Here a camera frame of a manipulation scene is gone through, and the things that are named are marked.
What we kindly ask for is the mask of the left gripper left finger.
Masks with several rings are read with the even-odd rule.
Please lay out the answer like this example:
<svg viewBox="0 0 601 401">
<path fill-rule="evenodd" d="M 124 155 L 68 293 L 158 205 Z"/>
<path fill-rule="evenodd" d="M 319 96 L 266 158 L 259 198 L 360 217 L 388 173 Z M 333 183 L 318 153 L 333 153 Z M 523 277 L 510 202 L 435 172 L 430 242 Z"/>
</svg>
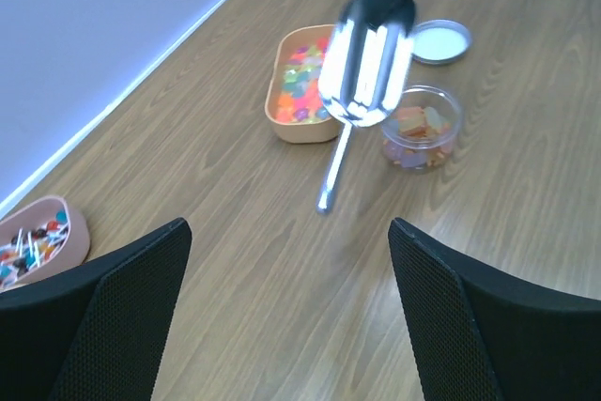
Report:
<svg viewBox="0 0 601 401">
<path fill-rule="evenodd" d="M 150 399 L 192 241 L 189 224 L 176 218 L 2 293 L 2 399 Z"/>
</svg>

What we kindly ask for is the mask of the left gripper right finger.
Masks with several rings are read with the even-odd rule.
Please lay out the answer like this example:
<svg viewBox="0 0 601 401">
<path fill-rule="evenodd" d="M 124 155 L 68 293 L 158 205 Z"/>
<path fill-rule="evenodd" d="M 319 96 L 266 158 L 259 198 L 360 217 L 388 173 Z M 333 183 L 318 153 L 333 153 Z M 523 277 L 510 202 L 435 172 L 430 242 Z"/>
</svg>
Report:
<svg viewBox="0 0 601 401">
<path fill-rule="evenodd" d="M 388 241 L 424 399 L 599 399 L 598 300 L 519 279 L 401 218 Z"/>
</svg>

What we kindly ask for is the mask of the metal scoop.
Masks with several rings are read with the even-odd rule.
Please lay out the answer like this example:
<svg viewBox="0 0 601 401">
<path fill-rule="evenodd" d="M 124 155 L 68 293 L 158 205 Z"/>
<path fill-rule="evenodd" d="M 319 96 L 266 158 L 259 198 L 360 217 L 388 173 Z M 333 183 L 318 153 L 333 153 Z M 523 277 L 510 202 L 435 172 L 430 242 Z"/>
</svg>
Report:
<svg viewBox="0 0 601 401">
<path fill-rule="evenodd" d="M 349 0 L 331 33 L 318 94 L 342 131 L 324 177 L 316 210 L 330 213 L 351 133 L 387 119 L 400 103 L 412 60 L 416 6 L 406 0 L 378 27 L 365 19 L 367 0 Z"/>
</svg>

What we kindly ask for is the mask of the clear plastic cup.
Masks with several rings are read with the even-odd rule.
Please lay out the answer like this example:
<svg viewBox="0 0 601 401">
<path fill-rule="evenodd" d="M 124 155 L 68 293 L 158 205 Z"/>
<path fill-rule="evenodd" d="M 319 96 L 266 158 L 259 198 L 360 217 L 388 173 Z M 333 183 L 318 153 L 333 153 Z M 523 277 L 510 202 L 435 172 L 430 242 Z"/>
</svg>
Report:
<svg viewBox="0 0 601 401">
<path fill-rule="evenodd" d="M 452 155 L 462 120 L 454 96 L 435 86 L 412 85 L 382 123 L 383 154 L 405 170 L 437 168 Z"/>
</svg>

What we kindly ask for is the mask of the orange candy tray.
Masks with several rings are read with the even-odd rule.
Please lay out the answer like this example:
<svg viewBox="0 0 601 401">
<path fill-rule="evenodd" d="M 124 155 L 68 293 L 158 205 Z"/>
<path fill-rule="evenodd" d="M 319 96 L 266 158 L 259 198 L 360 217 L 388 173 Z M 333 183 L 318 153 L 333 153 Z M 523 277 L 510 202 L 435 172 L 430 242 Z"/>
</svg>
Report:
<svg viewBox="0 0 601 401">
<path fill-rule="evenodd" d="M 329 116 L 317 89 L 332 30 L 331 24 L 302 27 L 288 33 L 277 48 L 265 114 L 287 143 L 324 143 L 339 134 L 340 125 Z"/>
</svg>

